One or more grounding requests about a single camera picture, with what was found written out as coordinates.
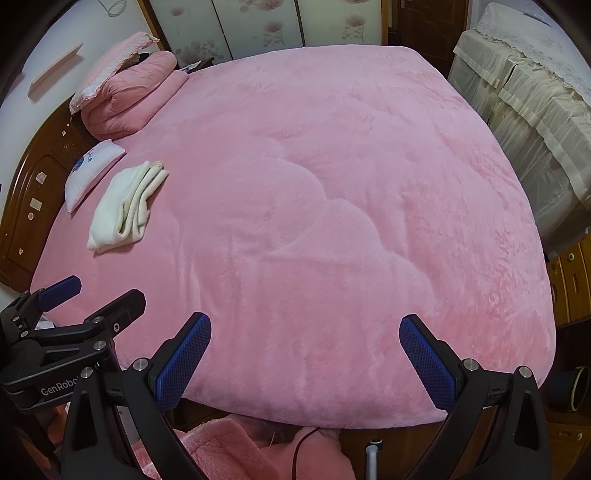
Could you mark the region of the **floral sliding wardrobe doors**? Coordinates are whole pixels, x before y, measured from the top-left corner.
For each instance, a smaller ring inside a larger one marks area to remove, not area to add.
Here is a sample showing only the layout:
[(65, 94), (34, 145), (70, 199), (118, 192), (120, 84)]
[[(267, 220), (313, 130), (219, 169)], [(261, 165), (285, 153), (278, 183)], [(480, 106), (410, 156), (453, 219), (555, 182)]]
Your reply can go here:
[(218, 64), (270, 51), (341, 44), (383, 45), (380, 0), (140, 1), (146, 21), (180, 66)]

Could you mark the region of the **pink wall shelf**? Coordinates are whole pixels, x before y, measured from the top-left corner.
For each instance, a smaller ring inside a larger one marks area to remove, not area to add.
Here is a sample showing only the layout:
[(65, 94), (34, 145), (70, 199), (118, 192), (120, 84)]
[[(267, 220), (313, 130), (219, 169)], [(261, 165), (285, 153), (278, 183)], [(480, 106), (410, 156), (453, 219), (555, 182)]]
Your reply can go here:
[(73, 59), (80, 48), (83, 46), (82, 42), (75, 44), (72, 48), (63, 53), (60, 57), (54, 60), (48, 67), (46, 67), (29, 85), (27, 96), (31, 98), (33, 94), (46, 82), (59, 68), (65, 65), (68, 61)]

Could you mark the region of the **white fluffy cardigan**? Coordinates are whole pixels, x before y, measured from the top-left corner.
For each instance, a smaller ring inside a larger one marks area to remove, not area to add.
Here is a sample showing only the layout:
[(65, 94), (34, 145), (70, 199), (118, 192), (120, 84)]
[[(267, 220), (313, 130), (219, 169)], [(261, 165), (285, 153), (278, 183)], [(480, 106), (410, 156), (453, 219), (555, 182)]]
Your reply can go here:
[(87, 249), (102, 254), (140, 241), (150, 215), (148, 200), (167, 176), (160, 161), (116, 173), (94, 211)]

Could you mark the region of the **folded pink quilt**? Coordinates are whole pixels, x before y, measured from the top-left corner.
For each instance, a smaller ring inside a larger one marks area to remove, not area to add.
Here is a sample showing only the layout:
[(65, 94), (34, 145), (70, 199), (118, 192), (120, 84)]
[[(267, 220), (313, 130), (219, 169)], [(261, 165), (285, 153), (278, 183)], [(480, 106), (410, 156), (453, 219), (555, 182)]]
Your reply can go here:
[(143, 129), (189, 79), (171, 52), (157, 51), (116, 73), (81, 109), (86, 130), (97, 140), (117, 140)]

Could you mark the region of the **dark wooden door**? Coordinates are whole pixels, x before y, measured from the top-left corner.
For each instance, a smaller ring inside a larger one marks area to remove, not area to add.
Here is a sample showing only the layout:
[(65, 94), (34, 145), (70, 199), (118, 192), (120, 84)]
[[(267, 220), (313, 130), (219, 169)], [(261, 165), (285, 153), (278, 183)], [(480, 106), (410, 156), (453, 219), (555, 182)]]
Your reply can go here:
[(467, 0), (394, 0), (394, 45), (422, 55), (444, 77), (449, 75), (460, 35), (467, 26)]

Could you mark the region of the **white metal pole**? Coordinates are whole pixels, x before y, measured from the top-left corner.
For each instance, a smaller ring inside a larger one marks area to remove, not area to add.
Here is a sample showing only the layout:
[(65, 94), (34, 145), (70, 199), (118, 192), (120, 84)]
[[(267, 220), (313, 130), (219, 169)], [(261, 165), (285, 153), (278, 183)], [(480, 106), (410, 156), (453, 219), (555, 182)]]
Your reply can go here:
[(378, 478), (378, 456), (383, 449), (382, 439), (372, 439), (366, 446), (366, 479), (377, 480)]

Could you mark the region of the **wooden drawer cabinet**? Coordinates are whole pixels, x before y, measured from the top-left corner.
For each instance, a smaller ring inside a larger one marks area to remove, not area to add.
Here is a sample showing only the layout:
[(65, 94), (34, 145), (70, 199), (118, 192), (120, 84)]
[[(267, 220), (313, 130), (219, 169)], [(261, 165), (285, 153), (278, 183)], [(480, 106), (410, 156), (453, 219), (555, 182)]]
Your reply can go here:
[(550, 260), (550, 280), (554, 318), (557, 327), (590, 318), (590, 234)]

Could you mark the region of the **pink lace-edged pillow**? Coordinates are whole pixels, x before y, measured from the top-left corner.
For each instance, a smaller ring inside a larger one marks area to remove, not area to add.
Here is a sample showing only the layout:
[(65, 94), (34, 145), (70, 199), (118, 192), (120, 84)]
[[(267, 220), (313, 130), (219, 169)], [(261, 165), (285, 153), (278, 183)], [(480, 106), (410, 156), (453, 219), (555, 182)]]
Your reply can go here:
[(92, 65), (83, 78), (69, 102), (70, 114), (74, 115), (92, 101), (105, 82), (114, 76), (126, 61), (158, 42), (158, 38), (146, 32), (137, 32), (114, 44)]

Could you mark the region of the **small white printed pillow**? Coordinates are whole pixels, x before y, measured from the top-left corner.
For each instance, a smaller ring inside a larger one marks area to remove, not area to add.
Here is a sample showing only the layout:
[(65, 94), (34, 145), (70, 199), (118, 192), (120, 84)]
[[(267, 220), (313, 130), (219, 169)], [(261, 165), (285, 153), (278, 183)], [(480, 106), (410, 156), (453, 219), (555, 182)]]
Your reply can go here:
[(125, 154), (124, 148), (111, 140), (105, 140), (76, 161), (64, 185), (66, 211), (69, 214), (75, 212), (96, 184)]

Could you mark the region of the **cream lace furniture cover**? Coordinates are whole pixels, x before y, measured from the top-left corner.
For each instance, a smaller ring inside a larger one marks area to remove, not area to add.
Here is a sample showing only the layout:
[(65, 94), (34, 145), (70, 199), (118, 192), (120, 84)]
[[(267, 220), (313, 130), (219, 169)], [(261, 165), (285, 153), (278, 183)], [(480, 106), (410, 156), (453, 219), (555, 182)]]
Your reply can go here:
[(590, 229), (590, 67), (533, 1), (483, 1), (454, 48), (449, 82), (493, 132), (545, 250)]

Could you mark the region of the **dark wooden headboard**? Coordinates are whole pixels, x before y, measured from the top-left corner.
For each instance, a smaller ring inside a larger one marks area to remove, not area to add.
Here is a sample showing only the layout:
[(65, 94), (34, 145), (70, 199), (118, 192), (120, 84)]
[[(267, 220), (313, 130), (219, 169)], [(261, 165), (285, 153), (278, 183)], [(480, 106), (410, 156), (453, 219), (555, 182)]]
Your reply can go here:
[(64, 101), (25, 149), (1, 221), (1, 284), (19, 293), (31, 286), (53, 222), (64, 204), (74, 164), (97, 140)]

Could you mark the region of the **pink plush bed blanket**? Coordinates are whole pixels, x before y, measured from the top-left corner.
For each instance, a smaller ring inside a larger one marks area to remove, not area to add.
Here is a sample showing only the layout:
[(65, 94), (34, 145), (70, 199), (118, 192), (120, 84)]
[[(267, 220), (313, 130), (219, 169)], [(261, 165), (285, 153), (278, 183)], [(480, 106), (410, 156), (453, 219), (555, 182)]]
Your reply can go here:
[(556, 348), (527, 196), (486, 123), (404, 47), (290, 49), (190, 75), (118, 168), (159, 161), (144, 237), (87, 248), (101, 182), (60, 213), (34, 288), (76, 275), (59, 325), (130, 289), (129, 365), (193, 312), (211, 318), (189, 400), (331, 428), (441, 420), (401, 348), (417, 314), (462, 358), (543, 381)]

